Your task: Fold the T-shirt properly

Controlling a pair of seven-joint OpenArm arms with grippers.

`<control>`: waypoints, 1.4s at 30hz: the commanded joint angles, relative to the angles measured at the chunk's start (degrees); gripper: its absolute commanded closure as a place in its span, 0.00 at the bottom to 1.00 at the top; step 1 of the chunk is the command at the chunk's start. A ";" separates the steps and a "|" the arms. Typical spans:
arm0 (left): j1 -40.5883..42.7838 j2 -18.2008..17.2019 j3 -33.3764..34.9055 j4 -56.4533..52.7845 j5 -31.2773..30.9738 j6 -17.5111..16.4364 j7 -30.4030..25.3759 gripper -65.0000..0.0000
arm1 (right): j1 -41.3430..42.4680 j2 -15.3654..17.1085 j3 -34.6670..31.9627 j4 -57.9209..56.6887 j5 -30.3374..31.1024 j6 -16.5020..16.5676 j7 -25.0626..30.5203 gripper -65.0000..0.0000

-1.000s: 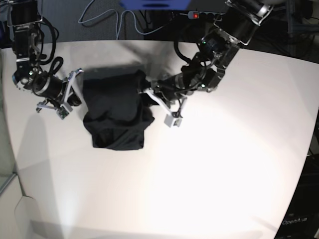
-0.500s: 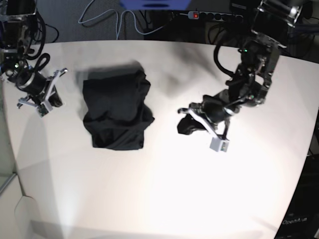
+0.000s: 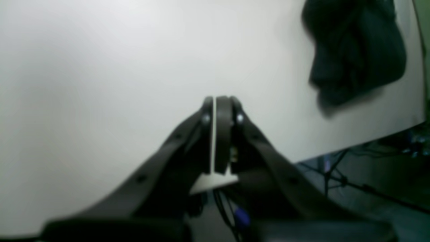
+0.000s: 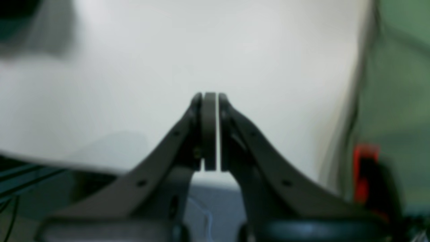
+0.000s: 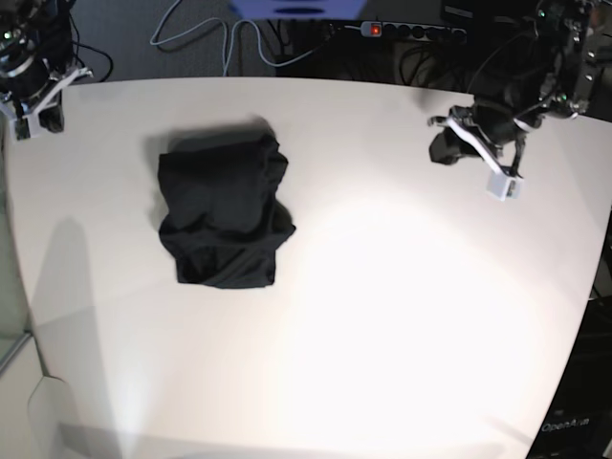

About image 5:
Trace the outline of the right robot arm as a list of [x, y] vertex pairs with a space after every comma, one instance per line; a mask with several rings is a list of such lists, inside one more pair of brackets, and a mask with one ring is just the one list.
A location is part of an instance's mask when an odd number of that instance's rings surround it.
[[1, 3], [1, 113], [24, 141], [64, 130], [62, 91], [93, 72], [79, 57], [73, 1]]

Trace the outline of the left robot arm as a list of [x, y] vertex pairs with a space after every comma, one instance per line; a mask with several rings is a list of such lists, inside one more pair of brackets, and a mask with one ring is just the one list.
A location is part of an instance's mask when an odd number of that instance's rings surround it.
[[601, 71], [611, 63], [611, 42], [603, 38], [608, 1], [538, 1], [523, 17], [485, 45], [479, 33], [472, 47], [470, 105], [453, 105], [428, 119], [439, 133], [430, 160], [451, 166], [482, 161], [490, 171], [488, 192], [500, 201], [518, 195], [528, 135], [548, 118], [572, 120], [585, 114]]

